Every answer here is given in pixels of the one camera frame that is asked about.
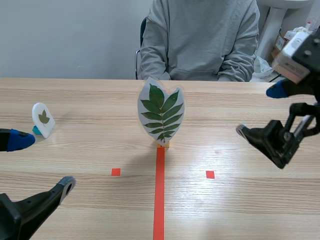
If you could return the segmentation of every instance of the yellow stand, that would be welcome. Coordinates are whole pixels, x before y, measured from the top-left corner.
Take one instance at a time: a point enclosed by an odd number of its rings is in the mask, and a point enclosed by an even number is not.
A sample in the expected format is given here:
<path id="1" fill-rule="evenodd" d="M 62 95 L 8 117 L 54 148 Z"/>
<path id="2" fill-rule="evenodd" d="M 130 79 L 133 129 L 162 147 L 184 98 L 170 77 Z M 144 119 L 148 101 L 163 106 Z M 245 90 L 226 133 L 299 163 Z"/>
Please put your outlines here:
<path id="1" fill-rule="evenodd" d="M 156 147 L 158 149 L 168 149 L 170 147 L 170 142 L 168 142 L 165 146 L 161 146 L 160 144 L 156 143 Z"/>

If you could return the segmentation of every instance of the wood grain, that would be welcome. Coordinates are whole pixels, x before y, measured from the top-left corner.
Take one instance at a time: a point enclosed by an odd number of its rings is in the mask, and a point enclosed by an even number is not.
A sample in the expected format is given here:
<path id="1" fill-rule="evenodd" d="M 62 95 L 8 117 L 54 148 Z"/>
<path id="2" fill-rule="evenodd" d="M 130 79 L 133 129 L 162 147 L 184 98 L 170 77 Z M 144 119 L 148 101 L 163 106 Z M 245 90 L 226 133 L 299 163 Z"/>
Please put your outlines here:
<path id="1" fill-rule="evenodd" d="M 274 100 L 270 84 L 164 81 L 181 86 L 183 125 L 166 152 L 167 240 L 318 240 L 320 136 L 307 138 L 277 169 L 235 131 L 285 121 L 293 102 Z M 151 240 L 156 147 L 139 125 L 142 81 L 0 80 L 0 127 L 31 132 L 31 110 L 45 103 L 56 120 L 48 139 L 1 153 L 0 191 L 14 201 L 47 191 L 60 178 L 77 186 L 34 240 Z M 121 168 L 121 177 L 112 177 Z M 206 171 L 216 179 L 206 179 Z"/>

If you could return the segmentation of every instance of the small leaf card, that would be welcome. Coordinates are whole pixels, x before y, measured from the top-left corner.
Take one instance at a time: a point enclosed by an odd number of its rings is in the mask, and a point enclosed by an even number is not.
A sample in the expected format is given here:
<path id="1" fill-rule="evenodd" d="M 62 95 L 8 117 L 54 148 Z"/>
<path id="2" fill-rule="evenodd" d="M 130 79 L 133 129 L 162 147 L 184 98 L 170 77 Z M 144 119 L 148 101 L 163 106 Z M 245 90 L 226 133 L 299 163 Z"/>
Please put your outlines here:
<path id="1" fill-rule="evenodd" d="M 56 122 L 52 117 L 49 109 L 43 103 L 37 103 L 32 108 L 32 120 L 43 135 L 44 138 L 48 138 Z"/>
<path id="2" fill-rule="evenodd" d="M 140 122 L 158 144 L 165 146 L 179 130 L 184 114 L 184 95 L 177 88 L 171 95 L 149 77 L 138 99 Z"/>

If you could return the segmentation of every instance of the black cable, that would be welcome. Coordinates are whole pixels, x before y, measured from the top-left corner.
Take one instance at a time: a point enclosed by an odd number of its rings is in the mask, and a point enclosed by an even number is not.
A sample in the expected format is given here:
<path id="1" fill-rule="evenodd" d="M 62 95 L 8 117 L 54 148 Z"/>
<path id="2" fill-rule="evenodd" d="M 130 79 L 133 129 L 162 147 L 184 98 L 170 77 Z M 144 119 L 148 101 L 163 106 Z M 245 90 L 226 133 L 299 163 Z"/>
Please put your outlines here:
<path id="1" fill-rule="evenodd" d="M 278 76 L 276 76 L 274 79 L 272 79 L 271 81 L 269 81 L 269 83 L 272 83 L 274 80 L 276 80 L 277 78 L 281 77 L 282 75 L 279 74 Z"/>

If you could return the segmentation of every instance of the pressed leaf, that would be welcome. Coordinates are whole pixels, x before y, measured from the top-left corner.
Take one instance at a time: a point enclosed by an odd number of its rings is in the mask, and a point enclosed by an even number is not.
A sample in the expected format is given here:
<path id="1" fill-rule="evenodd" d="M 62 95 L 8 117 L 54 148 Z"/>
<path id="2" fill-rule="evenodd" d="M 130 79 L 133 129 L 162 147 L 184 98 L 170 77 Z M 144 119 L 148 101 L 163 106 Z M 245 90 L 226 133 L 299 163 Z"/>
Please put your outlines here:
<path id="1" fill-rule="evenodd" d="M 171 118 L 172 116 L 174 116 L 177 112 L 180 111 L 180 109 L 182 108 L 183 105 L 184 104 L 182 103 L 181 105 L 178 105 L 178 106 L 171 108 L 169 111 L 167 111 L 163 115 L 163 120 L 167 120 L 168 118 Z"/>
<path id="2" fill-rule="evenodd" d="M 158 120 L 158 121 L 162 120 L 162 117 L 159 114 L 156 114 L 153 112 L 145 112 L 145 113 L 141 113 L 141 114 L 150 120 Z"/>
<path id="3" fill-rule="evenodd" d="M 171 126 L 167 126 L 164 131 L 170 131 L 173 129 L 177 129 L 180 126 L 180 124 L 175 124 L 175 125 L 171 125 Z"/>
<path id="4" fill-rule="evenodd" d="M 168 126 L 170 124 L 173 124 L 175 123 L 176 121 L 178 121 L 181 117 L 182 117 L 183 114 L 180 114 L 180 115 L 177 115 L 177 116 L 174 116 L 172 118 L 170 118 L 169 120 L 165 121 L 164 122 L 164 126 Z"/>
<path id="5" fill-rule="evenodd" d="M 160 122 L 154 122 L 154 123 L 148 123 L 145 126 L 150 129 L 155 129 L 155 128 L 163 127 L 163 124 Z"/>
<path id="6" fill-rule="evenodd" d="M 175 131 L 166 131 L 164 134 L 165 135 L 171 135 L 171 134 L 174 134 L 175 133 Z"/>
<path id="7" fill-rule="evenodd" d="M 156 130 L 151 131 L 150 134 L 158 134 L 158 133 L 161 133 L 161 132 L 163 132 L 163 131 L 164 131 L 163 128 L 159 128 L 159 129 L 156 129 Z"/>
<path id="8" fill-rule="evenodd" d="M 43 110 L 42 114 L 38 114 L 39 120 L 43 124 L 47 124 L 50 121 L 50 118 L 47 117 L 46 110 Z"/>
<path id="9" fill-rule="evenodd" d="M 166 113 L 169 109 L 171 109 L 177 102 L 178 99 L 178 95 L 179 95 L 179 91 L 177 91 L 176 93 L 172 94 L 164 103 L 161 112 L 162 113 Z"/>
<path id="10" fill-rule="evenodd" d="M 164 134 L 163 134 L 163 133 L 161 133 L 161 134 L 159 135 L 159 137 L 158 137 L 158 139 L 157 139 L 157 140 L 163 140 L 163 139 L 165 139 L 165 136 L 164 136 Z"/>
<path id="11" fill-rule="evenodd" d="M 160 88 L 150 84 L 149 99 L 160 109 L 165 102 L 165 95 Z"/>
<path id="12" fill-rule="evenodd" d="M 160 114 L 161 111 L 160 111 L 160 108 L 157 107 L 152 101 L 150 100 L 141 100 L 143 106 L 148 110 L 150 111 L 151 113 L 154 113 L 154 114 Z"/>

